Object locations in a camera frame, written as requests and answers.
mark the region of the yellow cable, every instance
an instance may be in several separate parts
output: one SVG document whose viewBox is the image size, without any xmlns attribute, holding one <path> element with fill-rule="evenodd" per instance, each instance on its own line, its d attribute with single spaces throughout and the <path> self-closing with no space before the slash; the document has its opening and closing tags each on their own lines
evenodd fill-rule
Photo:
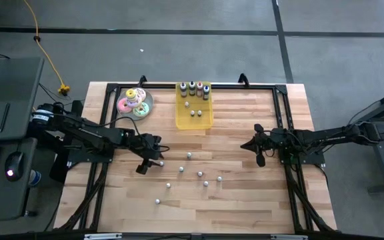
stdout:
<svg viewBox="0 0 384 240">
<path fill-rule="evenodd" d="M 26 4 L 26 6 L 29 8 L 29 10 L 31 11 L 32 13 L 32 16 L 33 16 L 33 20 L 35 21 L 35 30 L 36 30 L 36 36 L 39 37 L 39 31 L 38 31 L 38 21 L 37 21 L 37 17 L 35 16 L 35 13 L 33 12 L 33 9 L 32 7 L 30 6 L 30 4 L 28 4 L 28 2 L 26 0 L 23 0 Z M 48 59 L 48 62 L 50 62 L 50 65 L 51 67 L 53 68 L 54 72 L 56 73 L 57 77 L 59 78 L 60 80 L 60 83 L 61 83 L 61 86 L 60 86 L 60 89 L 59 89 L 59 92 L 61 92 L 61 89 L 63 90 L 66 90 L 66 93 L 69 91 L 69 86 L 66 86 L 65 83 L 63 82 L 62 78 L 60 77 L 60 74 L 59 72 L 56 70 L 56 67 L 54 66 L 50 56 L 47 54 L 47 52 L 44 50 L 44 48 L 41 46 L 41 44 L 39 43 L 39 40 L 38 39 L 35 39 L 35 42 L 37 42 L 39 48 L 42 50 L 42 52 L 45 54 L 45 56 L 47 57 Z"/>
</svg>

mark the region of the donut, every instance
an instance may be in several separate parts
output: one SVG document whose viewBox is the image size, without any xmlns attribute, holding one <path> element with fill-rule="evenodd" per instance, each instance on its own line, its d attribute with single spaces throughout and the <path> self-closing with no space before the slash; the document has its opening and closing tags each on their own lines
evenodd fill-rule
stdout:
<svg viewBox="0 0 384 240">
<path fill-rule="evenodd" d="M 127 98 L 124 97 L 123 99 L 120 99 L 118 101 L 118 110 L 122 113 L 129 113 L 131 112 L 132 108 L 130 108 L 128 105 L 127 105 Z"/>
<path fill-rule="evenodd" d="M 131 102 L 135 102 L 138 98 L 137 96 L 137 92 L 135 89 L 128 89 L 126 92 L 125 92 L 125 96 L 128 98 L 128 100 L 130 100 Z"/>
<path fill-rule="evenodd" d="M 127 99 L 126 102 L 127 102 L 127 106 L 128 106 L 128 107 L 130 107 L 130 108 L 135 108 L 135 107 L 140 106 L 141 98 L 138 97 L 136 101 L 132 101 L 132 100 L 130 100 L 130 99 Z"/>
<path fill-rule="evenodd" d="M 137 95 L 141 98 L 141 101 L 144 101 L 146 98 L 146 91 L 141 88 L 136 88 Z"/>
<path fill-rule="evenodd" d="M 146 117 L 146 115 L 149 113 L 149 106 L 146 103 L 141 103 L 140 106 L 133 109 L 134 115 L 137 117 Z"/>
</svg>

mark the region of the wooden table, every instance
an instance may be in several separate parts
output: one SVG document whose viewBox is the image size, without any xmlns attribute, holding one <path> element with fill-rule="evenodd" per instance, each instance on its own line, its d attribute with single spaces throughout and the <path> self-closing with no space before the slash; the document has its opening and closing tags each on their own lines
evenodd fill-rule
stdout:
<svg viewBox="0 0 384 240">
<path fill-rule="evenodd" d="M 83 117 L 99 122 L 106 84 L 90 83 Z M 304 86 L 289 84 L 287 89 L 295 128 L 313 130 Z M 154 109 L 146 119 L 137 121 L 137 126 L 141 133 L 161 136 L 162 144 L 171 150 L 164 153 L 164 167 L 152 167 L 146 175 L 135 172 L 142 159 L 116 150 L 106 180 L 99 232 L 294 232 L 285 173 L 277 154 L 266 157 L 266 166 L 260 168 L 254 153 L 239 148 L 252 138 L 255 123 L 266 129 L 277 126 L 270 91 L 214 90 L 213 127 L 192 131 L 176 128 L 174 90 L 149 92 L 155 100 Z M 122 119 L 116 127 L 133 125 Z M 187 160 L 187 152 L 192 152 L 191 160 Z M 68 172 L 55 227 L 64 224 L 83 200 L 90 165 L 80 163 Z M 204 175 L 198 177 L 198 171 Z M 324 175 L 312 165 L 304 165 L 303 174 L 310 202 L 327 224 L 336 228 Z M 217 182 L 218 176 L 223 177 L 222 182 Z M 209 182 L 208 187 L 203 186 L 204 181 Z M 298 209 L 304 226 L 301 204 Z"/>
</svg>

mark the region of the yellow tray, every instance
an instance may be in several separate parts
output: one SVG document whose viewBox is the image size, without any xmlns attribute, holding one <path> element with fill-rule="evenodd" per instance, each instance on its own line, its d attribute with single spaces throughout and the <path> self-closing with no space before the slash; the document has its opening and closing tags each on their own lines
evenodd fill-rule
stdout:
<svg viewBox="0 0 384 240">
<path fill-rule="evenodd" d="M 189 89 L 187 96 L 182 97 L 180 92 L 180 83 L 176 84 L 176 126 L 181 130 L 191 129 L 209 129 L 213 126 L 213 104 L 211 103 L 211 83 L 202 82 L 204 86 L 210 87 L 208 100 L 203 97 L 190 96 Z M 195 111 L 195 116 L 191 116 L 191 111 Z M 198 110 L 201 110 L 202 116 L 198 117 Z"/>
</svg>

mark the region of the black desk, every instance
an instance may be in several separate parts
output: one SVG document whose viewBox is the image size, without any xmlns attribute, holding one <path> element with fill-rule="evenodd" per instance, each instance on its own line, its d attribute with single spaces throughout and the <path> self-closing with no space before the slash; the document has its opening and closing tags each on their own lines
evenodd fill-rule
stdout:
<svg viewBox="0 0 384 240">
<path fill-rule="evenodd" d="M 10 109 L 0 141 L 24 138 L 37 93 L 43 59 L 0 59 L 0 125 L 5 105 Z"/>
<path fill-rule="evenodd" d="M 37 140 L 34 138 L 0 144 L 0 221 L 15 219 L 24 214 L 27 185 L 36 146 Z M 5 160 L 10 153 L 17 151 L 17 148 L 24 153 L 24 172 L 20 180 L 10 182 L 5 177 Z"/>
</svg>

